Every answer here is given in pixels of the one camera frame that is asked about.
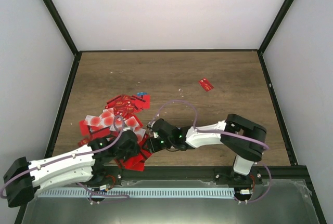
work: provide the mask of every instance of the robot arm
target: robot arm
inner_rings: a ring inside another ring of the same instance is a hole
[[[174,147],[185,151],[203,145],[224,144],[237,156],[234,172],[248,175],[255,162],[259,162],[264,151],[266,129],[236,114],[230,114],[225,121],[198,128],[177,128],[163,119],[151,126],[154,137],[147,140],[144,148],[150,153]]]
[[[241,116],[230,114],[225,121],[199,128],[178,128],[163,119],[148,126],[153,137],[147,138],[143,149],[155,153],[174,147],[181,151],[203,145],[224,144],[236,154],[233,170],[240,176],[250,173],[254,162],[261,160],[266,129]],[[75,182],[97,184],[105,177],[103,164],[113,159],[126,161],[140,153],[140,146],[133,131],[124,128],[119,140],[110,148],[98,152],[115,140],[115,136],[96,138],[71,152],[48,159],[27,162],[25,157],[17,159],[4,176],[7,183],[22,172],[28,172],[6,186],[9,207],[31,201],[45,190],[62,187]]]

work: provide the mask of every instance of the wooden tabletop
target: wooden tabletop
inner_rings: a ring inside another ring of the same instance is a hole
[[[214,86],[206,92],[198,80],[206,77]],[[290,165],[272,101],[256,52],[85,52],[74,80],[54,155],[77,148],[83,138],[79,121],[100,115],[106,102],[119,94],[150,94],[150,109],[137,114],[143,125],[167,101],[191,102],[198,111],[198,126],[241,115],[267,129],[270,150],[267,165]],[[193,124],[190,107],[174,103],[160,117],[174,126]],[[153,154],[146,165],[232,165],[233,151],[224,145]]]

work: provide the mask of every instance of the black metal frame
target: black metal frame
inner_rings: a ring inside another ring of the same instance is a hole
[[[64,22],[62,21],[55,5],[53,4],[52,0],[43,0],[46,7],[48,8],[51,16],[53,17],[55,23],[57,24],[60,32],[62,33],[64,39],[66,40],[69,48],[74,54],[74,61],[73,65],[69,74],[69,78],[65,87],[65,91],[63,93],[63,97],[61,100],[61,104],[59,107],[59,111],[56,117],[56,121],[54,124],[54,128],[52,130],[52,134],[50,137],[49,144],[47,146],[47,150],[45,153],[45,158],[51,157],[54,146],[59,134],[61,122],[63,119],[63,115],[65,113],[65,109],[67,106],[67,102],[71,93],[71,88],[74,83],[75,75],[80,63],[81,55],[83,52],[102,52],[102,51],[78,51]],[[282,137],[286,146],[286,150],[288,153],[289,161],[292,166],[269,166],[269,169],[272,173],[272,178],[273,179],[304,179],[305,183],[312,191],[312,202],[315,207],[318,219],[320,223],[326,223],[324,214],[322,212],[321,206],[319,204],[317,195],[315,193],[315,190],[313,188],[310,175],[308,173],[308,170],[306,166],[301,166],[298,165],[297,163],[297,158],[295,155],[295,152],[293,150],[292,144],[290,142],[290,138],[286,129],[286,125],[280,110],[280,107],[277,102],[277,98],[270,80],[270,76],[268,74],[265,61],[263,59],[263,53],[265,52],[267,46],[269,45],[270,41],[272,40],[275,32],[277,31],[279,25],[281,24],[284,16],[288,12],[288,9],[290,8],[292,2],[294,0],[285,0],[284,3],[282,4],[272,26],[270,27],[264,41],[262,42],[259,50],[257,49],[194,49],[194,50],[109,50],[108,52],[155,52],[155,51],[166,51],[166,52],[172,52],[172,51],[257,51],[259,61],[264,73],[264,77],[267,83],[268,90],[271,95],[271,100],[273,103],[273,107],[277,116],[277,120],[281,129]],[[192,166],[192,167],[145,167],[145,171],[143,172],[135,172],[131,170],[122,170],[117,167],[111,167],[111,166],[106,166],[108,170],[110,170],[111,174],[115,175],[120,175],[121,179],[126,180],[126,179],[137,179],[137,180],[153,180],[153,179],[200,179],[200,180],[211,180],[216,177],[216,173],[220,173],[224,170],[230,170],[230,166],[222,166],[222,167],[197,167],[197,166]],[[258,170],[260,171],[260,174],[262,175],[262,179],[267,179],[268,174],[267,171],[264,167],[258,167]],[[26,210],[26,205],[21,206],[17,219],[15,221],[15,224],[20,224],[22,223],[24,213]]]

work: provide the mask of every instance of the white wall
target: white wall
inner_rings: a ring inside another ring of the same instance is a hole
[[[259,48],[284,0],[53,0],[79,50]]]
[[[0,0],[0,6],[3,175],[21,156],[44,156],[73,55],[42,0]],[[17,211],[0,200],[0,223],[14,223]]]
[[[295,0],[264,54],[300,164],[333,223],[333,3]]]

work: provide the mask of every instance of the pile of red cards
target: pile of red cards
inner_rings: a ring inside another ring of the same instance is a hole
[[[145,134],[146,130],[142,128],[143,125],[135,113],[140,112],[142,109],[148,109],[149,106],[149,95],[143,95],[141,97],[119,95],[109,100],[101,115],[87,115],[85,120],[79,122],[81,134],[83,136],[88,136],[78,143],[79,147],[98,137],[109,135],[117,136],[118,132],[114,125],[119,130],[121,128],[121,120],[117,119],[115,121],[114,117],[116,115],[123,117],[125,125],[131,127],[137,136],[139,146],[142,147],[147,138],[147,135]],[[120,167],[142,171],[144,168],[144,161],[149,156],[151,156],[149,152],[141,151],[139,156],[133,157],[126,162],[116,162]]]

